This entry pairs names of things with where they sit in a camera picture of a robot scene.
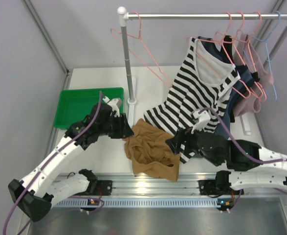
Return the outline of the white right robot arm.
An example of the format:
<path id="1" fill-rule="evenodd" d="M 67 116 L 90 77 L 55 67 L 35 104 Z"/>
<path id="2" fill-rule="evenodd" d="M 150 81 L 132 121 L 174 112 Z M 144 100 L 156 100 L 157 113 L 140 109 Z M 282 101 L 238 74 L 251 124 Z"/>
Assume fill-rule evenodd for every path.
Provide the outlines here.
<path id="1" fill-rule="evenodd" d="M 196 153 L 214 166 L 225 165 L 201 193 L 226 195 L 248 188 L 274 188 L 287 193 L 287 155 L 246 140 L 226 140 L 203 131 L 179 130 L 165 141 L 175 154 Z"/>

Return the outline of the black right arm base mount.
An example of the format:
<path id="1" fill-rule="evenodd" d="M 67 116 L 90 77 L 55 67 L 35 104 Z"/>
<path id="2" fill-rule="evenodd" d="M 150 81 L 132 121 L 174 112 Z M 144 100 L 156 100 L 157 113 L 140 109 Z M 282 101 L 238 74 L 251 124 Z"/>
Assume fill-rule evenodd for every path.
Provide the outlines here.
<path id="1" fill-rule="evenodd" d="M 231 190 L 221 190 L 216 186 L 216 180 L 199 180 L 199 193 L 200 195 L 209 196 L 211 198 L 217 198 L 223 195 L 231 195 Z"/>

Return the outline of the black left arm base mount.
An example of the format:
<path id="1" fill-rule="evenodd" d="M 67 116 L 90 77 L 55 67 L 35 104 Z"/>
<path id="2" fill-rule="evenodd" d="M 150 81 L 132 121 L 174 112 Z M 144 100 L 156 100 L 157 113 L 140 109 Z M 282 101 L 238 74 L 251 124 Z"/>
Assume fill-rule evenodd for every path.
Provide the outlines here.
<path id="1" fill-rule="evenodd" d="M 112 192 L 111 180 L 98 180 L 96 186 L 89 186 L 86 191 L 75 194 L 75 196 L 110 196 Z"/>

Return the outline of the tan tank top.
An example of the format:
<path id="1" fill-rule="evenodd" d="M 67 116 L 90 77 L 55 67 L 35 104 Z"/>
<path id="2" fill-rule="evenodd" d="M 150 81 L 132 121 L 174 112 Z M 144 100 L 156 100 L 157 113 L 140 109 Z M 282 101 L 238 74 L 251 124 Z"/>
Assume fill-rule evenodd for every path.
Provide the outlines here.
<path id="1" fill-rule="evenodd" d="M 125 139 L 126 157 L 132 162 L 133 174 L 177 181 L 180 156 L 165 143 L 173 136 L 140 119 L 133 127 L 134 135 Z"/>

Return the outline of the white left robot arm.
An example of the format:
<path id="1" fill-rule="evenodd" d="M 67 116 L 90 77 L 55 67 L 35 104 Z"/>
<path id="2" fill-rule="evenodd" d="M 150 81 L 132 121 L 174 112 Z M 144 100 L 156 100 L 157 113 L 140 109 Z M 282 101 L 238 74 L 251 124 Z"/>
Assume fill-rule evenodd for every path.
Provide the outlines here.
<path id="1" fill-rule="evenodd" d="M 54 181 L 100 136 L 125 139 L 134 135 L 125 113 L 119 111 L 121 104 L 121 99 L 114 98 L 94 105 L 82 121 L 70 125 L 59 144 L 33 171 L 9 183 L 13 201 L 32 222 L 40 221 L 53 206 L 71 196 L 96 192 L 98 178 L 88 169 L 81 169 L 63 181 Z"/>

